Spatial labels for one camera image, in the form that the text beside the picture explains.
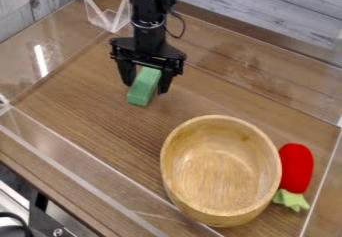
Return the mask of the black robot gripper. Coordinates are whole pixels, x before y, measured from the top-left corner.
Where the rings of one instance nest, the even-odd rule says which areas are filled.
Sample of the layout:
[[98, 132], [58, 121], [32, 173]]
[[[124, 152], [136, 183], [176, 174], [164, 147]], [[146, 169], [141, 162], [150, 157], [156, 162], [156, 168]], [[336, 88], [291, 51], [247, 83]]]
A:
[[183, 74], [187, 55], [176, 49], [165, 38], [164, 24], [154, 26], [133, 26], [130, 37], [109, 40], [112, 46], [110, 58], [116, 61], [121, 81], [130, 86], [136, 77], [136, 65], [161, 71], [157, 93], [164, 94], [172, 82], [172, 77]]

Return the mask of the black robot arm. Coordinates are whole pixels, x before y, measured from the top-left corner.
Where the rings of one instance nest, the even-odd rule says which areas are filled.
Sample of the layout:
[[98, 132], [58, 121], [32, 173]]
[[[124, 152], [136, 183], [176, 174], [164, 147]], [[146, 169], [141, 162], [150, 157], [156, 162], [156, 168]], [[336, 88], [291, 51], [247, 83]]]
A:
[[172, 78], [183, 74], [187, 55], [166, 42], [166, 15], [180, 18], [172, 10], [176, 0], [129, 0], [132, 37], [112, 38], [110, 58], [116, 61], [121, 81], [133, 84], [136, 66], [160, 71], [157, 93], [168, 92]]

